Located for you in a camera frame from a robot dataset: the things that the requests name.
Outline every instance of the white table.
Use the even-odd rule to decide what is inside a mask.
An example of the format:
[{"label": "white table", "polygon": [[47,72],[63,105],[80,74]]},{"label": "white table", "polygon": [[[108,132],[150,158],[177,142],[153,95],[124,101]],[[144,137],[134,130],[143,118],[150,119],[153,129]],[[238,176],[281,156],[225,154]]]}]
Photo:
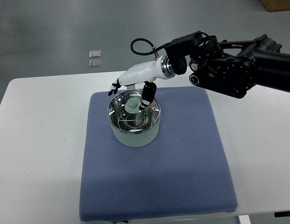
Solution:
[{"label": "white table", "polygon": [[[22,78],[9,84],[0,105],[0,223],[80,223],[89,100],[109,90],[122,73]],[[187,73],[156,84],[189,86]],[[151,221],[290,210],[290,94],[261,86],[243,99],[207,93],[238,209]]]}]

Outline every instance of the floor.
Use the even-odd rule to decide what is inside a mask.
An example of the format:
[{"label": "floor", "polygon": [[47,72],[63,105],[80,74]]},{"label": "floor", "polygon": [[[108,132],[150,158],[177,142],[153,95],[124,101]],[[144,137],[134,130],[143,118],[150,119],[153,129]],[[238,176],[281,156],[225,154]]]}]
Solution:
[{"label": "floor", "polygon": [[[198,30],[219,41],[252,40],[265,33],[290,54],[290,11],[268,13],[258,0],[0,0],[0,102],[15,78],[127,70],[153,60],[130,51],[133,39],[160,46]],[[102,51],[102,66],[90,69],[94,49]],[[290,217],[274,218],[273,213],[250,219],[253,224],[290,224]]]}]

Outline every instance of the black cable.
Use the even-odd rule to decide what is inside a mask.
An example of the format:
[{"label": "black cable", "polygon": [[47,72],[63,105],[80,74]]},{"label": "black cable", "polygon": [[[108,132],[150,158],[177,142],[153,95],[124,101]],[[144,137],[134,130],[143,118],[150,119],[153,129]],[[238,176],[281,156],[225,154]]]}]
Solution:
[{"label": "black cable", "polygon": [[144,41],[144,42],[147,42],[148,44],[150,44],[151,47],[154,47],[153,43],[147,39],[144,39],[144,38],[137,38],[135,40],[133,40],[130,44],[130,49],[132,52],[134,52],[136,55],[142,55],[142,56],[147,56],[147,55],[152,55],[156,52],[158,52],[159,50],[165,48],[169,43],[166,43],[158,48],[156,48],[155,50],[152,50],[150,52],[147,52],[147,53],[141,53],[141,52],[138,52],[138,51],[135,51],[134,50],[134,43],[137,42],[137,41]]},{"label": "black cable", "polygon": [[[204,40],[204,44],[206,44],[206,41],[209,39],[209,35],[208,35],[207,33],[204,33],[204,32],[200,32],[199,34],[203,34],[203,35],[206,36],[205,38],[203,38],[203,40]],[[168,44],[170,44],[170,43],[165,43],[164,45],[162,45],[162,46],[156,48],[155,50],[152,50],[152,51],[147,52],[147,53],[142,53],[142,52],[138,52],[138,51],[134,50],[134,43],[135,43],[135,42],[138,42],[138,41],[144,41],[144,42],[147,42],[148,44],[150,44],[151,47],[154,47],[154,45],[153,45],[153,43],[152,43],[151,41],[149,41],[149,40],[147,40],[147,39],[145,39],[145,38],[137,38],[137,39],[133,40],[133,41],[131,42],[131,44],[130,44],[130,49],[131,49],[131,51],[132,51],[133,53],[135,53],[136,55],[142,55],[142,56],[152,55],[152,54],[158,52],[159,50],[165,48]]]}]

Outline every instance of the stainless steel bowl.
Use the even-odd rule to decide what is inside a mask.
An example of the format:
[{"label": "stainless steel bowl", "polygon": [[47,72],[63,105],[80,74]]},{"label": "stainless steel bowl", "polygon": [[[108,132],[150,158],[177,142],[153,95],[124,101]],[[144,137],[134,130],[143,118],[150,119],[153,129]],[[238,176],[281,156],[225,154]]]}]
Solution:
[{"label": "stainless steel bowl", "polygon": [[141,102],[141,90],[128,90],[112,99],[108,106],[108,117],[111,125],[122,133],[140,134],[150,130],[159,120],[160,107],[156,99],[144,110],[129,113],[125,104],[130,98]]},{"label": "stainless steel bowl", "polygon": [[144,110],[128,112],[125,105],[131,98],[140,105],[141,90],[128,90],[112,99],[107,114],[115,137],[124,145],[140,147],[150,143],[158,134],[160,106],[156,99]]}]

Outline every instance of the blue fabric pad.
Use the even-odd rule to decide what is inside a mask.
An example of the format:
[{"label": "blue fabric pad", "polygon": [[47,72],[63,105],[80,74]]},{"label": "blue fabric pad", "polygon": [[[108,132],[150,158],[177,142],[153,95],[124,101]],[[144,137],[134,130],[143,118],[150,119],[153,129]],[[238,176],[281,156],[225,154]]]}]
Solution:
[{"label": "blue fabric pad", "polygon": [[199,87],[159,88],[160,130],[148,145],[119,143],[112,97],[91,97],[80,191],[82,221],[233,212],[238,204],[212,108]]}]

